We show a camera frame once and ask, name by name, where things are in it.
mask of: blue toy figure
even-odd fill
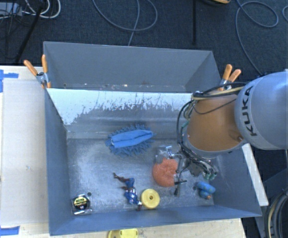
[[[114,178],[124,182],[126,186],[122,186],[121,188],[125,190],[124,196],[127,198],[127,201],[130,204],[137,204],[137,211],[140,211],[142,208],[142,202],[138,200],[138,195],[136,189],[134,187],[135,179],[134,178],[124,178],[119,177],[115,173],[113,173]]]

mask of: blue brush bristles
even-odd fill
[[[151,137],[154,135],[143,124],[131,125],[108,135],[105,145],[112,153],[122,157],[139,155],[151,147],[151,143],[154,142]]]

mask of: orange handle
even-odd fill
[[[232,72],[232,65],[227,64],[222,79],[228,80],[231,72]]]
[[[236,69],[232,74],[231,74],[231,76],[229,77],[229,79],[228,79],[228,81],[229,82],[234,82],[236,79],[237,79],[237,77],[241,74],[241,70],[240,69]]]
[[[232,65],[227,64],[227,66],[225,67],[225,71],[223,73],[222,80],[221,80],[220,84],[225,84],[225,82],[229,79],[231,72],[232,72]]]
[[[37,76],[37,75],[38,75],[37,70],[33,67],[33,65],[31,64],[30,61],[24,60],[24,65],[26,65],[26,67],[30,70],[30,72],[31,72],[34,76]]]
[[[45,55],[42,55],[41,63],[43,65],[44,73],[47,73],[48,72],[48,66],[47,66],[47,61],[46,61],[46,56]]]

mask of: white cable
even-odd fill
[[[28,8],[29,8],[33,13],[27,12],[27,11],[23,11],[23,13],[30,14],[30,15],[36,15],[36,12],[35,12],[35,10],[30,6],[29,1],[28,1],[28,0],[25,0],[25,2],[26,2],[26,4],[27,4]],[[42,11],[40,14],[45,14],[45,13],[49,10],[49,8],[50,8],[50,2],[49,2],[49,0],[47,0],[47,2],[48,2],[48,7],[47,7],[47,9],[44,10],[44,11]]]
[[[26,13],[26,14],[30,14],[30,15],[32,15],[32,16],[36,15],[35,10],[30,6],[28,0],[25,0],[25,2],[26,2],[27,6],[30,8],[30,10],[31,10],[33,13],[30,13],[30,12],[27,12],[27,11],[23,11],[23,12]],[[51,18],[57,17],[57,16],[60,14],[60,12],[61,12],[61,2],[60,2],[60,0],[57,0],[57,3],[58,3],[58,11],[56,12],[55,15],[52,15],[52,16],[44,16],[44,15],[43,15],[43,14],[45,14],[45,13],[50,9],[50,2],[49,2],[49,0],[47,0],[47,2],[48,2],[48,7],[47,7],[46,10],[44,10],[43,12],[40,13],[40,17],[41,17],[41,18],[47,18],[47,19],[51,19]]]

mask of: orange sponge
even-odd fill
[[[163,162],[160,164],[155,163],[153,166],[153,177],[156,183],[162,187],[174,186],[173,177],[176,174],[177,167],[178,163],[175,159],[163,158]]]

